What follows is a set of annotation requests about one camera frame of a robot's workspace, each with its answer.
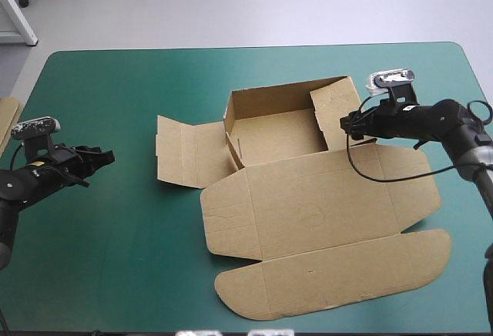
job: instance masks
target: cardboard box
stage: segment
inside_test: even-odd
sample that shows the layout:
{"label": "cardboard box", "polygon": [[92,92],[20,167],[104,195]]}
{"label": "cardboard box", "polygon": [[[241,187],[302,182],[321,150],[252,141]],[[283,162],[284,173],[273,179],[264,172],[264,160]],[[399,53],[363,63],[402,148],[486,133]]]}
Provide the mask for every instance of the cardboard box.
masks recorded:
{"label": "cardboard box", "polygon": [[0,156],[10,140],[10,131],[22,112],[21,104],[13,97],[0,99]]}
{"label": "cardboard box", "polygon": [[232,91],[222,122],[191,126],[158,116],[158,179],[205,188],[244,166],[342,150],[344,132],[331,120],[358,103],[351,79],[341,76]]}
{"label": "cardboard box", "polygon": [[[216,292],[257,320],[319,311],[407,291],[448,261],[443,230],[401,232],[435,212],[433,177],[375,183],[347,161],[339,119],[360,105],[349,77],[233,91],[222,123],[158,118],[158,177],[204,187],[213,254],[262,260],[221,273]],[[430,170],[421,151],[352,147],[378,178]]]}

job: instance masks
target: green table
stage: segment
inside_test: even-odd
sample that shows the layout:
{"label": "green table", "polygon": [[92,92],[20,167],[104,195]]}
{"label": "green table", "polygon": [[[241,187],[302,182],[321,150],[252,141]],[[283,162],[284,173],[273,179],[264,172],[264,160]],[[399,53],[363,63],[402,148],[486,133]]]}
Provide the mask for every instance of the green table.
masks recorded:
{"label": "green table", "polygon": [[[55,140],[113,149],[116,162],[22,212],[0,306],[16,330],[488,331],[481,282],[493,222],[475,187],[437,176],[443,206],[411,228],[443,227],[453,249],[432,284],[279,321],[250,321],[216,296],[216,274],[248,260],[206,249],[199,190],[156,179],[156,115],[221,120],[231,89],[350,75],[360,96],[371,72],[412,68],[423,104],[484,96],[462,49],[450,42],[58,52],[47,61],[22,119],[50,115]],[[393,143],[410,145],[405,141]],[[6,167],[15,144],[2,157]],[[431,166],[449,164],[438,144]]]}

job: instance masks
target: cardboard piece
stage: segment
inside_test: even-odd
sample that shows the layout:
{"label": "cardboard piece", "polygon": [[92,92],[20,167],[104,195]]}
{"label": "cardboard piece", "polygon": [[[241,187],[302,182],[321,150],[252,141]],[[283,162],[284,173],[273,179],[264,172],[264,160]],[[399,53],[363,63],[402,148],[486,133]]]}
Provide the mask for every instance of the cardboard piece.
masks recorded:
{"label": "cardboard piece", "polygon": [[[355,146],[364,173],[426,173],[421,151]],[[444,270],[443,230],[399,234],[435,212],[432,177],[375,183],[358,176],[345,150],[248,166],[201,194],[208,249],[264,260],[223,272],[216,292],[255,320],[320,311],[424,286]]]}
{"label": "cardboard piece", "polygon": [[450,249],[444,230],[400,234],[229,270],[215,287],[239,315],[273,320],[422,287],[444,270]]}
{"label": "cardboard piece", "polygon": [[[375,183],[348,163],[339,119],[359,105],[351,79],[337,77],[232,91],[222,123],[158,118],[158,178],[206,187],[210,252],[263,260],[217,276],[218,295],[236,313],[266,320],[319,311],[411,290],[443,271],[446,232],[401,234],[439,208],[433,177]],[[351,149],[371,176],[430,170],[421,151]]]}
{"label": "cardboard piece", "polygon": [[[351,155],[377,178],[430,171],[413,149],[371,144]],[[209,251],[257,260],[399,234],[441,205],[432,177],[375,183],[352,170],[345,150],[248,166],[200,202]]]}
{"label": "cardboard piece", "polygon": [[158,180],[204,188],[236,171],[221,122],[189,126],[158,116]]}
{"label": "cardboard piece", "polygon": [[13,97],[0,99],[0,156],[10,140],[10,130],[17,123],[22,112],[21,104]]}

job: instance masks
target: gray floor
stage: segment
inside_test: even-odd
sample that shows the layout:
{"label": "gray floor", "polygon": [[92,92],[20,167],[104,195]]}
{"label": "gray floor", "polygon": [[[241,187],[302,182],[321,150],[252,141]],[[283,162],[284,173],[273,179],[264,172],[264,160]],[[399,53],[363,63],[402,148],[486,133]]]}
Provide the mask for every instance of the gray floor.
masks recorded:
{"label": "gray floor", "polygon": [[[39,44],[12,87],[21,101],[48,56],[60,50],[429,41],[461,45],[493,100],[493,0],[30,1],[23,12]],[[12,50],[0,46],[0,65],[15,77],[23,60]],[[9,83],[2,81],[2,93]]]}

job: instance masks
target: cardboard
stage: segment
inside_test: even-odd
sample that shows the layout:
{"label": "cardboard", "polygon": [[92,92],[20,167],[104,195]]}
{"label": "cardboard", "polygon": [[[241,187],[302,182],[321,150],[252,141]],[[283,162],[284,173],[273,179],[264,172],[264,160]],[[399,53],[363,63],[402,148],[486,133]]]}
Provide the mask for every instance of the cardboard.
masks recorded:
{"label": "cardboard", "polygon": [[158,116],[158,180],[204,188],[236,171],[221,122],[189,126]]}
{"label": "cardboard", "polygon": [[[158,118],[158,178],[206,187],[209,251],[262,260],[216,278],[236,313],[267,320],[319,311],[412,290],[443,271],[446,232],[401,234],[441,205],[433,177],[375,183],[351,168],[339,119],[359,105],[341,76],[232,91],[222,123]],[[378,178],[430,171],[421,151],[351,150]]]}
{"label": "cardboard", "polygon": [[344,132],[326,114],[347,115],[359,103],[341,76],[232,91],[222,123],[158,116],[158,179],[204,188],[245,166],[342,150]]}
{"label": "cardboard", "polygon": [[[430,171],[413,149],[369,144],[351,155],[377,178]],[[200,202],[209,251],[257,260],[399,234],[441,205],[432,177],[375,183],[352,170],[345,150],[248,166]]]}
{"label": "cardboard", "polygon": [[[421,151],[367,144],[357,167],[379,178],[426,173]],[[216,292],[246,318],[272,320],[424,286],[444,270],[443,230],[399,234],[441,205],[432,177],[375,183],[345,150],[247,166],[200,197],[210,252],[264,260],[223,272]]]}
{"label": "cardboard", "polygon": [[0,156],[10,140],[10,130],[17,123],[22,112],[21,104],[13,97],[0,99]]}
{"label": "cardboard", "polygon": [[400,234],[229,270],[215,287],[239,315],[273,320],[424,286],[444,270],[450,249],[444,230]]}

